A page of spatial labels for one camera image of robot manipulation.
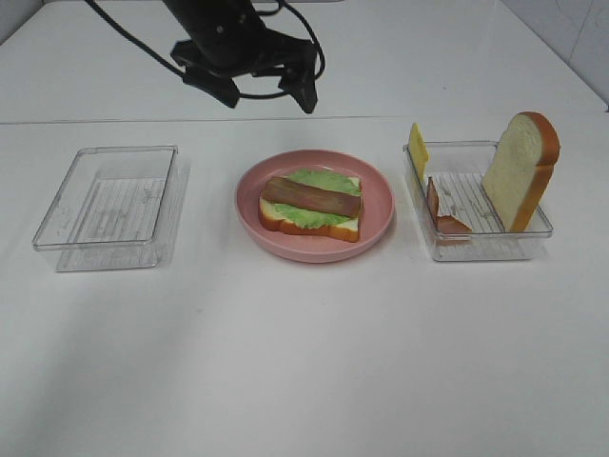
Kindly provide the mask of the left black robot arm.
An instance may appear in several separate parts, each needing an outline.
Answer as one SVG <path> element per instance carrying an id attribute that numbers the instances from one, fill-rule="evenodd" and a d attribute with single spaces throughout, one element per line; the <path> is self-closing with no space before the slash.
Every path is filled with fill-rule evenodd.
<path id="1" fill-rule="evenodd" d="M 184 83 L 234 108 L 248 97 L 238 89 L 235 77 L 278 76 L 279 92 L 251 97 L 287 94 L 304 112 L 315 109 L 315 65 L 321 59 L 313 40 L 268 28 L 249 1 L 166 1 L 165 5 L 189 36 L 171 52 L 185 69 Z"/>

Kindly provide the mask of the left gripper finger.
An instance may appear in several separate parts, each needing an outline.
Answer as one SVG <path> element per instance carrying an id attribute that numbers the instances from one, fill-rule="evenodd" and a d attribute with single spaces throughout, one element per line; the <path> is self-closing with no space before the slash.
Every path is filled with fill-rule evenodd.
<path id="1" fill-rule="evenodd" d="M 233 70 L 213 70 L 194 65 L 186 67 L 183 82 L 234 109 L 239 102 L 239 89 L 233 81 L 236 75 L 238 73 Z"/>
<path id="2" fill-rule="evenodd" d="M 312 113 L 318 102 L 315 75 L 310 70 L 286 69 L 278 87 L 290 95 L 303 112 Z"/>

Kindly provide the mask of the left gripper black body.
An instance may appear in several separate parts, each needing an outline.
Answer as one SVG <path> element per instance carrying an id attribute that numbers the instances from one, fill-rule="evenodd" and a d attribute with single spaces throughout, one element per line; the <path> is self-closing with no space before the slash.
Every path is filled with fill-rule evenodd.
<path id="1" fill-rule="evenodd" d="M 315 46 L 266 27 L 256 14 L 185 22 L 189 38 L 179 41 L 171 57 L 185 68 L 196 67 L 220 77 L 315 70 Z"/>

